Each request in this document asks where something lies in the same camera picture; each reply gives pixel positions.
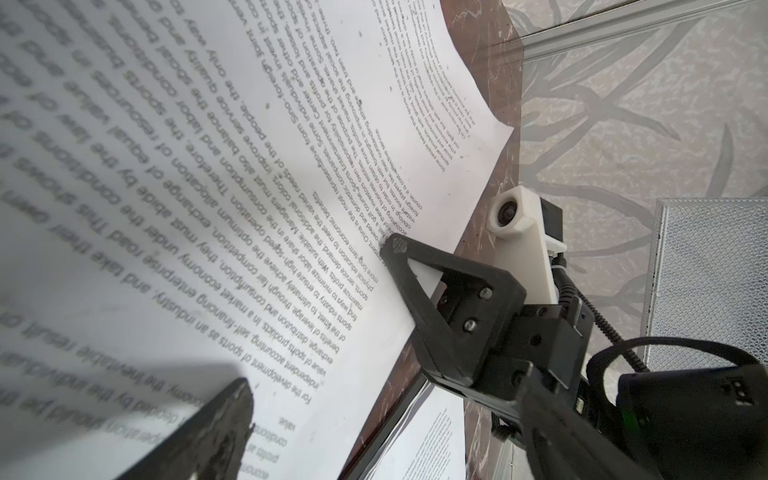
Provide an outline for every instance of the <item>metal mesh panel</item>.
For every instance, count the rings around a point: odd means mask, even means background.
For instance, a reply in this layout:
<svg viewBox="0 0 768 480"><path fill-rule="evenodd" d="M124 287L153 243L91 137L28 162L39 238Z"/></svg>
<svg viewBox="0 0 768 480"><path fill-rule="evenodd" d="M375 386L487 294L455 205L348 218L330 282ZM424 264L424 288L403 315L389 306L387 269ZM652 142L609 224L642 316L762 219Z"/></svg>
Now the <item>metal mesh panel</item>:
<svg viewBox="0 0 768 480"><path fill-rule="evenodd" d="M665 199L656 209L644 333L728 343L768 364L768 199ZM651 370L729 365L669 346Z"/></svg>

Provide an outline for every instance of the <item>document page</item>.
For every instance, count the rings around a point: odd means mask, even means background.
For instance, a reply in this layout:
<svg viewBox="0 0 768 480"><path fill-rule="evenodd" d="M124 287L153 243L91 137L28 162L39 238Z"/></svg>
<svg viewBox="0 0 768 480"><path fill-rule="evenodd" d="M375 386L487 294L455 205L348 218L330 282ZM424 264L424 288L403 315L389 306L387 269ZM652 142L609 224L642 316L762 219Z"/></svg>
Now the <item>document page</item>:
<svg viewBox="0 0 768 480"><path fill-rule="evenodd" d="M437 0L0 5L0 478L114 478L231 380L335 478L511 133Z"/></svg>
<svg viewBox="0 0 768 480"><path fill-rule="evenodd" d="M427 382L382 448L366 480L462 480L464 399Z"/></svg>

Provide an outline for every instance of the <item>black plastic part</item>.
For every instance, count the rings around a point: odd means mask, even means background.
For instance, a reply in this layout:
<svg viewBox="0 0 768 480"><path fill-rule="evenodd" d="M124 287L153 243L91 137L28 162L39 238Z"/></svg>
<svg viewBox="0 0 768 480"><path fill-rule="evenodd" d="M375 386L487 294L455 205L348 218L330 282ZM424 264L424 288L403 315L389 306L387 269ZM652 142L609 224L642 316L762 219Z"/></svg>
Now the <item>black plastic part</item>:
<svg viewBox="0 0 768 480"><path fill-rule="evenodd" d="M563 241L563 209L542 198L541 215L544 218L544 233Z"/></svg>
<svg viewBox="0 0 768 480"><path fill-rule="evenodd" d="M537 480L657 480L535 380L522 381L517 400Z"/></svg>
<svg viewBox="0 0 768 480"><path fill-rule="evenodd" d="M253 395L239 378L118 480L235 480L252 417Z"/></svg>
<svg viewBox="0 0 768 480"><path fill-rule="evenodd" d="M710 342L708 340L683 339L674 336L643 336L636 339L624 340L616 345L609 346L605 350L596 353L589 360L589 363L587 363L587 379L592 387L592 397L600 404L601 410L619 423L618 410L605 396L605 370L611 362L623 352L643 345L682 346L719 356L721 359L735 363L737 366L759 364L755 357L742 349L726 345L725 343Z"/></svg>
<svg viewBox="0 0 768 480"><path fill-rule="evenodd" d="M498 416L495 434L521 445L517 394L533 378L574 408L594 319L576 298L571 312L559 305L523 305L525 290L506 270L464 260L401 235L382 248L414 319L412 343L427 378ZM446 288L435 307L408 259L443 272ZM487 300L478 295L488 287ZM462 326L476 321L472 333Z"/></svg>
<svg viewBox="0 0 768 480"><path fill-rule="evenodd" d="M386 240L381 256L413 316L418 331L413 346L422 368L432 377L471 386L522 307L525 288L506 270L456 257L397 233ZM435 308L409 259L443 273L447 301ZM503 294L481 299L478 292L485 287ZM471 333L463 329L468 319L477 323Z"/></svg>
<svg viewBox="0 0 768 480"><path fill-rule="evenodd" d="M766 405L762 365L619 378L627 450L663 478L768 478Z"/></svg>

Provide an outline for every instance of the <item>screw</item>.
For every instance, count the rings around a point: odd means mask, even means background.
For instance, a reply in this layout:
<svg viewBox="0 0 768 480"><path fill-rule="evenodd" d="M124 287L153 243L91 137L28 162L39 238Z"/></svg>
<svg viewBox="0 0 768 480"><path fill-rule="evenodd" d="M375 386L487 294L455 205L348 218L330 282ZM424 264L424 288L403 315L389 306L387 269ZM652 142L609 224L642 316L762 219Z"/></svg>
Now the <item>screw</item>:
<svg viewBox="0 0 768 480"><path fill-rule="evenodd" d="M493 296L493 290L488 286L484 286L480 289L478 296L483 300L489 300Z"/></svg>
<svg viewBox="0 0 768 480"><path fill-rule="evenodd" d="M523 381L523 372L517 371L513 373L511 381L513 386L520 385L520 383Z"/></svg>
<svg viewBox="0 0 768 480"><path fill-rule="evenodd" d="M477 328L478 323L475 321L475 319L469 319L466 322L464 322L464 331L467 333L472 333Z"/></svg>
<svg viewBox="0 0 768 480"><path fill-rule="evenodd" d="M509 222L515 218L515 214L518 212L518 203L514 200L510 200L506 204L502 205L498 209L498 223L502 227L509 225Z"/></svg>

